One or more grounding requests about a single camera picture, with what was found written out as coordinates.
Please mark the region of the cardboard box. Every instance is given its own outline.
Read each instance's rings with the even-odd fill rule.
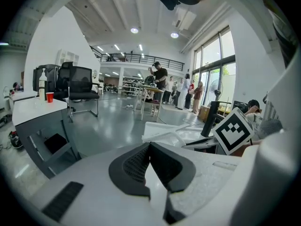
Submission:
[[[203,122],[206,122],[209,114],[209,110],[210,110],[209,107],[202,105],[198,113],[198,118],[200,118]]]

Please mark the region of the black rubber pad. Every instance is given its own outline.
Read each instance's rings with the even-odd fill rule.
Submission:
[[[56,222],[62,218],[84,185],[77,182],[68,183],[64,189],[42,210]]]

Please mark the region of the red cup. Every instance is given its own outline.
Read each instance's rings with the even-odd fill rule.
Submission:
[[[48,103],[52,103],[53,102],[53,92],[48,92],[46,93],[46,96],[47,96],[47,102]]]

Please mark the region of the man in black shirt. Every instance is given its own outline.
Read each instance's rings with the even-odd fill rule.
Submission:
[[[167,70],[162,68],[159,62],[155,62],[152,66],[155,66],[157,71],[153,72],[152,68],[149,68],[149,71],[152,75],[155,76],[155,83],[157,84],[158,89],[163,89],[165,86],[165,81],[168,76]],[[161,93],[155,93],[154,99],[160,101]]]

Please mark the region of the office chair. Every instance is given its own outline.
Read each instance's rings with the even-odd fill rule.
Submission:
[[[62,63],[62,67],[58,70],[55,92],[53,95],[54,99],[65,101],[65,98],[68,98],[68,83],[70,77],[70,68],[73,67],[73,62],[64,62]]]
[[[69,97],[69,108],[70,108],[70,119],[73,122],[72,115],[74,113],[80,112],[90,112],[95,117],[98,117],[98,99],[99,95],[97,93],[91,92],[92,85],[97,85],[98,83],[92,82],[92,70],[84,67],[72,66],[70,68],[70,81],[68,86],[68,97]],[[71,100],[97,100],[97,113],[92,110],[83,111],[71,111]]]

